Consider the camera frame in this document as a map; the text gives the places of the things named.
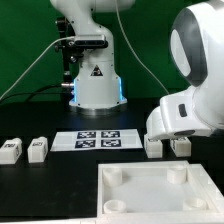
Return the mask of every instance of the green backdrop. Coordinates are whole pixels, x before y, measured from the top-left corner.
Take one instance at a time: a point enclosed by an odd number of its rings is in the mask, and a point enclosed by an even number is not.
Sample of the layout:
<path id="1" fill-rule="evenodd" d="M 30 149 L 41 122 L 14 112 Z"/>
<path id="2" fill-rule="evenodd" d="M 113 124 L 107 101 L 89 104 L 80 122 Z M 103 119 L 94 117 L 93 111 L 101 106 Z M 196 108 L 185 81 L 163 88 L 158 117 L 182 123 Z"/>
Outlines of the green backdrop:
<path id="1" fill-rule="evenodd" d="M 178 74 L 170 58 L 170 30 L 182 8 L 199 2 L 136 0 L 131 10 L 120 13 L 126 34 L 139 58 L 171 93 L 187 88 L 188 83 Z M 54 21 L 59 15 L 49 0 L 1 0 L 0 94 L 14 83 L 53 40 L 58 39 Z M 165 95 L 163 89 L 131 54 L 120 32 L 116 14 L 95 14 L 94 19 L 114 34 L 115 67 L 122 77 L 125 97 Z M 9 95 L 33 92 L 46 85 L 61 83 L 62 74 L 61 55 L 52 48 Z M 14 97 L 7 102 L 23 101 L 26 97 Z M 35 100 L 59 100 L 59 97 L 44 95 Z"/>

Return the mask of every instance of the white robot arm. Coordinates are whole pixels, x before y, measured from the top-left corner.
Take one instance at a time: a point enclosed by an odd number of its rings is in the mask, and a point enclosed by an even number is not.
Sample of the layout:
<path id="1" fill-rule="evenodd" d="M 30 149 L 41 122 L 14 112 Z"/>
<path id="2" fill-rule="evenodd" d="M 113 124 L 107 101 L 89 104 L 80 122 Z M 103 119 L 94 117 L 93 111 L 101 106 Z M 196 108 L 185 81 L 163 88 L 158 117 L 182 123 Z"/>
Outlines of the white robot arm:
<path id="1" fill-rule="evenodd" d="M 74 45 L 85 49 L 70 105 L 74 111 L 87 115 L 120 110 L 127 100 L 122 96 L 121 80 L 114 70 L 113 35 L 92 19 L 93 12 L 115 12 L 115 1 L 51 0 L 51 3 L 74 29 Z M 119 10 L 129 9 L 134 3 L 135 0 L 119 0 Z"/>
<path id="2" fill-rule="evenodd" d="M 160 100 L 146 123 L 148 138 L 210 136 L 224 129 L 224 1 L 182 10 L 172 28 L 170 50 L 191 86 Z"/>

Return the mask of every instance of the marker sheet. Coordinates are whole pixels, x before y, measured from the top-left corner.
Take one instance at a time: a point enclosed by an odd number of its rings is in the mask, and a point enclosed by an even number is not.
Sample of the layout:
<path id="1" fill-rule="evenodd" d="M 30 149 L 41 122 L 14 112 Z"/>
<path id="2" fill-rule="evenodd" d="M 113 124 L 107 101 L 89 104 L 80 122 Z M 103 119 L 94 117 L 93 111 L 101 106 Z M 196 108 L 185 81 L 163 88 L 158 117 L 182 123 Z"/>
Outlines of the marker sheet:
<path id="1" fill-rule="evenodd" d="M 57 132 L 51 151 L 142 148 L 136 129 Z"/>

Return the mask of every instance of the black tabletop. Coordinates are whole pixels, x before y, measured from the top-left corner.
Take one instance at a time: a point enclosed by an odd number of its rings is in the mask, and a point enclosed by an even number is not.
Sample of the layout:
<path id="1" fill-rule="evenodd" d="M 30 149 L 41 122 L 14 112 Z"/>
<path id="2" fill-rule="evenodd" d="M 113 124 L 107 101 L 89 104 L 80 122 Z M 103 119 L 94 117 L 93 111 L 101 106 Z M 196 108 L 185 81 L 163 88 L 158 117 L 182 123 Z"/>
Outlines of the black tabletop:
<path id="1" fill-rule="evenodd" d="M 23 153 L 15 165 L 0 166 L 0 221 L 96 217 L 98 164 L 188 160 L 201 163 L 224 192 L 224 138 L 194 137 L 192 156 L 176 158 L 163 141 L 164 156 L 148 159 L 144 149 L 49 152 L 44 163 L 29 164 L 33 138 L 59 131 L 137 129 L 143 143 L 148 115 L 157 99 L 129 100 L 126 111 L 101 117 L 75 114 L 60 102 L 12 103 L 0 106 L 0 145 L 21 138 Z"/>

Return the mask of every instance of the robot end effector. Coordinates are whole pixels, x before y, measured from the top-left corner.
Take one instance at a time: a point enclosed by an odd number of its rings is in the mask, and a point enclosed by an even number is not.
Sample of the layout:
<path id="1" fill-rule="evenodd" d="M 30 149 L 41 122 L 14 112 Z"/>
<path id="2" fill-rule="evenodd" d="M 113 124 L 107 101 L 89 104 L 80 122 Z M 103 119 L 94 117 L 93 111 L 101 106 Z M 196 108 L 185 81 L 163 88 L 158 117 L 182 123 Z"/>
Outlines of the robot end effector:
<path id="1" fill-rule="evenodd" d="M 183 9 L 171 33 L 175 65 L 191 86 L 160 100 L 146 126 L 149 139 L 211 136 L 224 129 L 224 2 Z"/>

